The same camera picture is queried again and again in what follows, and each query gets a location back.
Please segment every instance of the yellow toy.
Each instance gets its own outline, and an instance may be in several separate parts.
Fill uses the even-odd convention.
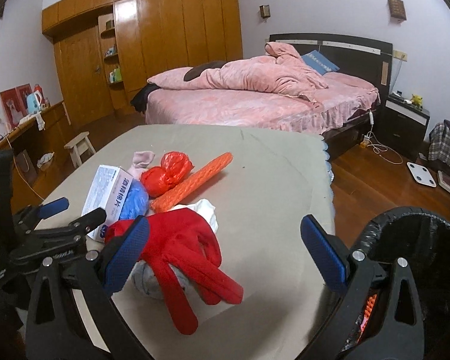
[[[417,107],[422,107],[423,106],[423,97],[419,96],[417,94],[413,94],[412,98],[411,98],[412,104],[416,105]]]

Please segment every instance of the electrical cord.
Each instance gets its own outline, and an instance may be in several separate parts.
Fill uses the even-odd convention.
[[[373,137],[373,139],[375,139],[377,141],[377,143],[372,143],[372,137]],[[400,165],[400,164],[404,163],[403,158],[400,154],[398,154],[391,147],[385,146],[384,144],[380,143],[380,141],[377,139],[375,134],[372,132],[372,129],[370,129],[370,131],[365,135],[364,140],[368,141],[368,143],[366,144],[366,147],[371,146],[373,148],[373,152],[375,154],[378,154],[380,157],[382,157],[385,161],[388,161],[390,164]],[[400,162],[393,162],[393,161],[386,159],[384,156],[382,156],[381,153],[388,151],[388,149],[393,151],[400,158]]]
[[[7,135],[5,135],[5,138],[6,138],[7,142],[8,142],[8,145],[10,145],[10,147],[12,147],[12,144],[11,144],[10,141],[8,140],[8,136],[7,136]],[[32,186],[28,183],[28,181],[25,180],[25,178],[22,176],[22,173],[20,172],[20,168],[19,168],[19,166],[17,165],[17,161],[15,161],[15,156],[13,156],[13,162],[14,162],[14,164],[15,164],[15,167],[17,168],[17,173],[18,173],[19,176],[22,178],[22,180],[25,182],[25,184],[28,185],[28,187],[31,189],[31,191],[32,191],[35,195],[37,195],[37,196],[40,198],[40,200],[43,202],[45,199],[42,198],[42,197],[41,197],[41,196],[40,196],[40,195],[32,188]]]

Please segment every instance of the red plastic bag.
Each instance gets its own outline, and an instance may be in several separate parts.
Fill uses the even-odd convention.
[[[140,182],[153,198],[172,189],[193,169],[193,164],[188,156],[179,151],[164,154],[160,165],[150,168],[140,177]]]

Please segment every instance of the checkered bag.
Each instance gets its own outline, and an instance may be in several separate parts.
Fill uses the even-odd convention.
[[[439,160],[450,167],[450,121],[438,123],[430,132],[428,160]]]

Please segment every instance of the pink comforter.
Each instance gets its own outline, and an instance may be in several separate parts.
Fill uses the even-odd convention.
[[[254,91],[159,89],[148,97],[147,124],[247,126],[322,134],[341,127],[357,110],[368,110],[378,96],[369,82],[327,73],[328,88],[315,103]]]
[[[290,44],[269,42],[267,55],[241,59],[219,69],[207,69],[192,81],[183,81],[190,67],[180,67],[148,79],[169,90],[232,89],[277,93],[315,102],[315,91],[328,87],[327,81],[305,64]]]

